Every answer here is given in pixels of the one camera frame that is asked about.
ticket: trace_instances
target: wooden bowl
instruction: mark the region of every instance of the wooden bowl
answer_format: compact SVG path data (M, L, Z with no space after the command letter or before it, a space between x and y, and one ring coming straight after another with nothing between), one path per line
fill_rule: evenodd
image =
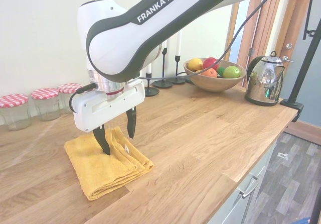
M188 69L188 61L184 63L184 69L187 75L190 75L194 72ZM238 78L216 78L216 77L207 77L204 75L196 75L191 76L190 80L195 84L197 87L209 91L209 92L223 92L228 90L235 85L237 85L240 81L242 81L246 76L246 71L243 67L234 64L232 62L221 60L219 62L220 67L227 68L228 66L236 66L241 70L241 75Z

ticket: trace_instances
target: kettle lid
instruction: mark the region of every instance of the kettle lid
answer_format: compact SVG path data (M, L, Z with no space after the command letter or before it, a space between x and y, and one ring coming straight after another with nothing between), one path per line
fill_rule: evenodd
M268 62L268 63L282 64L281 58L276 56L276 51L271 52L270 56L263 57L261 61Z

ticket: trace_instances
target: yellow towel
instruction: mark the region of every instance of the yellow towel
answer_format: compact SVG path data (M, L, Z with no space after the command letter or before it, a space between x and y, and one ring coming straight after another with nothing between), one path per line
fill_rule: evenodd
M121 188L153 167L153 163L129 142L119 127L106 130L105 135L110 146L110 156L103 152L93 133L65 144L65 150L88 200L96 200Z

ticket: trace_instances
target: kettle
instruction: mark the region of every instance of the kettle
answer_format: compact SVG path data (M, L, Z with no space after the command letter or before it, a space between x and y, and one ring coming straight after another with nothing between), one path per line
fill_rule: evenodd
M260 56L247 70L248 86L245 99L261 106L275 106L279 102L285 67L273 51L270 56Z

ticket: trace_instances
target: vinyl floor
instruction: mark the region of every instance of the vinyl floor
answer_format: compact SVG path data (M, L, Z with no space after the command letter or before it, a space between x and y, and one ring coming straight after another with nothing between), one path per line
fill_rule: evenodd
M290 224L310 217L321 188L321 146L283 133L249 224Z

